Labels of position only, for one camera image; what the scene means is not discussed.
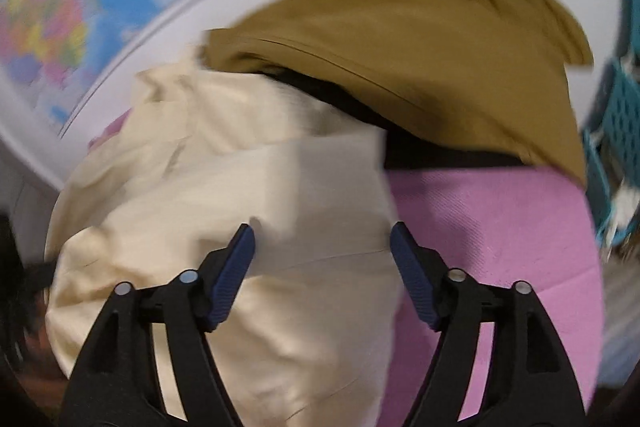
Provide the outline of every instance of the cream garment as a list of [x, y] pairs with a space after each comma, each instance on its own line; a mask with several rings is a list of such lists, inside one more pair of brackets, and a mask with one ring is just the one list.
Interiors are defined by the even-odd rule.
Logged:
[[[113, 286], [166, 283], [251, 223], [257, 251], [230, 317], [208, 336], [247, 427], [375, 425], [399, 280], [382, 134], [257, 74], [189, 59], [141, 73], [121, 133], [56, 204], [47, 332], [70, 374]], [[154, 330], [168, 410], [181, 415]]]

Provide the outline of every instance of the pink mat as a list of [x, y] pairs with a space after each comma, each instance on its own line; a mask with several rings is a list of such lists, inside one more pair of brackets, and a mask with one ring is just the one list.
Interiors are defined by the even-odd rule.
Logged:
[[[603, 301], [593, 225], [581, 188], [550, 168], [388, 172], [400, 219], [418, 244], [479, 282], [532, 283], [558, 330], [585, 403], [602, 347]], [[481, 330], [462, 418], [478, 411], [492, 329]], [[438, 341], [407, 295], [396, 315], [394, 357], [378, 427], [400, 427]]]

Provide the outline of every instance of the olive brown garment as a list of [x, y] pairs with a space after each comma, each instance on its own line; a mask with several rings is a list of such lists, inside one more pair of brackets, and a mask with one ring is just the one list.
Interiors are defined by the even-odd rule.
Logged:
[[585, 182], [564, 65], [593, 55], [556, 0], [281, 0], [210, 31], [204, 62], [327, 80], [420, 139]]

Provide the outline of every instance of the silver screw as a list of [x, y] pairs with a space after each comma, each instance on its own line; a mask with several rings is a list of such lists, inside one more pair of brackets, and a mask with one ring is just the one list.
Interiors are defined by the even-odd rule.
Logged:
[[121, 282], [114, 288], [113, 291], [116, 292], [116, 295], [126, 295], [131, 291], [132, 288], [133, 286], [130, 283]]
[[454, 268], [449, 270], [448, 277], [453, 282], [463, 282], [466, 279], [466, 272], [460, 268]]
[[533, 291], [531, 285], [526, 281], [518, 281], [516, 282], [516, 292], [521, 293], [523, 295], [528, 295]]
[[196, 272], [196, 270], [185, 270], [180, 274], [180, 282], [184, 282], [185, 284], [194, 282], [197, 279], [198, 279], [198, 272]]

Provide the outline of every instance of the cream fabric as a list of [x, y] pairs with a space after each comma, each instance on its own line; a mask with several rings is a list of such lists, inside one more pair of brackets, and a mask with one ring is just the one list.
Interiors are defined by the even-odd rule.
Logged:
[[[70, 374], [113, 286], [166, 283], [251, 223], [257, 251], [207, 339], [247, 427], [376, 422], [401, 282], [382, 134], [257, 74], [189, 59], [141, 73], [121, 133], [87, 156], [56, 204], [60, 253], [47, 332]], [[180, 415], [166, 340], [154, 336]]]

